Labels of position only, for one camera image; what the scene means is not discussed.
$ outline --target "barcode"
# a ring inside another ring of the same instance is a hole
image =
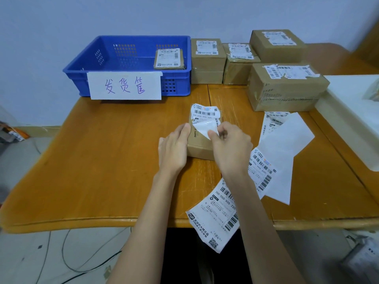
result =
[[[202,114],[202,115],[213,115],[215,116],[216,113],[215,112],[203,112],[201,110],[195,110],[195,114]]]
[[[237,213],[235,213],[231,218],[230,220],[228,221],[227,224],[225,224],[225,228],[228,229],[228,231],[230,231],[234,225],[237,223],[238,221],[238,215]]]
[[[268,172],[269,174],[272,174],[272,170],[269,169],[268,166],[265,165],[265,163],[262,162],[262,161],[260,160],[260,158],[259,158],[256,154],[253,156],[253,158],[256,159],[257,162],[259,163],[259,165],[260,165],[261,167],[263,167],[265,170],[267,170],[267,172]]]
[[[265,188],[266,188],[266,186],[268,185],[268,183],[270,182],[270,180],[271,180],[271,176],[269,176],[269,175],[266,175],[266,177],[265,177],[265,179],[262,181],[262,183],[258,186],[258,188],[260,189],[260,190],[265,190]]]
[[[232,194],[230,193],[230,191],[229,190],[227,190],[225,187],[221,187],[221,192],[223,192],[228,198],[230,198],[231,200],[233,200],[234,201],[234,198],[233,198],[233,196],[232,196]]]
[[[209,240],[209,244],[214,248],[216,249],[216,247],[218,246],[218,243],[213,239]]]

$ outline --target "white wall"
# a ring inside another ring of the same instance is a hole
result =
[[[11,125],[61,125],[78,99],[62,69],[98,35],[189,35],[248,42],[291,29],[357,47],[379,0],[1,0],[0,105]]]

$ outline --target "small cardboard box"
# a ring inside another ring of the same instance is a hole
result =
[[[182,49],[180,49],[180,66],[175,66],[175,67],[157,66],[157,57],[158,57],[158,50],[156,50],[156,52],[155,52],[154,70],[184,70],[184,58],[183,58],[183,50]]]
[[[249,45],[254,59],[231,58],[229,44],[222,44],[227,56],[223,84],[225,85],[247,85],[250,71],[254,63],[260,62],[257,53]]]
[[[191,84],[222,84],[224,71],[191,70]]]
[[[200,159],[207,159],[214,161],[213,146],[211,140],[207,139],[204,135],[199,133],[192,125],[191,116],[189,117],[189,124],[191,125],[191,133],[188,137],[187,155]]]
[[[263,32],[283,32],[296,45],[273,45]],[[307,45],[290,30],[253,30],[250,45],[262,63],[299,63],[305,58]]]
[[[197,55],[196,41],[216,41],[218,55]],[[191,39],[192,70],[197,71],[224,71],[226,54],[220,39]]]
[[[318,78],[306,79],[287,79],[284,76],[280,79],[271,79],[264,68],[266,65],[272,65],[272,63],[253,64],[250,74],[248,97],[256,112],[307,112],[314,108],[320,95],[329,85],[329,81],[322,75]]]

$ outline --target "blue plastic crate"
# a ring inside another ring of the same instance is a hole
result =
[[[79,90],[90,96],[89,71],[157,71],[154,70],[157,49],[183,50],[185,70],[161,70],[163,96],[186,96],[191,93],[191,38],[189,36],[98,36],[63,72]]]

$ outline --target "black cable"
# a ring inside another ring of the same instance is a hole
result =
[[[107,260],[105,260],[105,261],[104,261],[103,263],[101,263],[100,265],[96,266],[95,268],[92,268],[91,270],[88,270],[88,272],[90,272],[90,271],[92,271],[92,270],[95,270],[95,269],[97,269],[97,268],[103,266],[105,263],[107,263],[109,260],[111,260],[112,258],[114,258],[117,254],[119,254],[119,253],[121,253],[121,252],[122,252],[122,250],[120,250],[120,251],[117,252],[117,253],[114,253],[111,257],[109,257]],[[73,280],[73,279],[75,279],[75,278],[77,278],[77,277],[79,277],[79,276],[82,276],[82,275],[84,275],[84,274],[87,274],[88,272],[83,272],[82,274],[79,274],[79,275],[76,275],[76,276],[74,276],[74,277],[71,277],[70,279],[68,279],[68,280],[66,280],[66,281],[64,281],[64,282],[62,282],[61,284],[65,284],[65,283],[67,283],[67,282],[69,282],[69,281],[71,281],[71,280]]]
[[[117,233],[115,236],[113,236],[111,239],[109,239],[107,242],[105,242],[102,246],[100,246],[100,248],[99,249],[97,249],[96,251],[95,251],[95,253],[86,261],[86,262],[84,262],[82,265],[80,265],[77,269],[79,269],[80,267],[83,267],[92,257],[94,257],[95,256],[95,254],[101,249],[101,248],[103,248],[107,243],[109,243],[112,239],[114,239],[116,236],[118,236],[119,234],[121,234],[122,232],[124,232],[126,230],[126,228],[125,229],[123,229],[123,230],[121,230],[119,233]],[[69,233],[70,233],[70,231],[71,231],[71,229],[67,232],[67,234],[66,234],[66,236],[65,236],[65,238],[64,238],[64,241],[63,241],[63,244],[62,244],[62,249],[61,249],[61,252],[62,252],[62,259],[63,259],[63,262],[64,262],[64,265],[66,265],[66,267],[67,268],[69,268],[71,271],[74,271],[74,272],[77,272],[77,273],[87,273],[87,272],[90,272],[90,271],[92,271],[92,270],[95,270],[95,269],[97,269],[98,267],[100,267],[100,266],[97,266],[97,267],[95,267],[95,268],[92,268],[92,269],[89,269],[89,270],[85,270],[85,271],[80,271],[80,270],[77,270],[77,269],[74,269],[74,268],[71,268],[67,263],[66,263],[66,260],[64,259],[64,254],[63,254],[63,250],[64,250],[64,244],[66,243],[66,239],[67,239],[67,236],[69,235]]]
[[[41,268],[41,271],[39,272],[39,275],[38,275],[38,278],[37,278],[36,284],[38,283],[38,281],[39,281],[39,279],[40,279],[40,277],[41,277],[41,274],[42,274],[42,270],[43,270],[44,267],[45,267],[46,258],[47,258],[47,252],[49,251],[50,237],[51,237],[51,231],[49,231],[49,240],[47,241],[47,248],[46,248],[45,260],[44,260],[44,263],[42,264],[42,268]]]

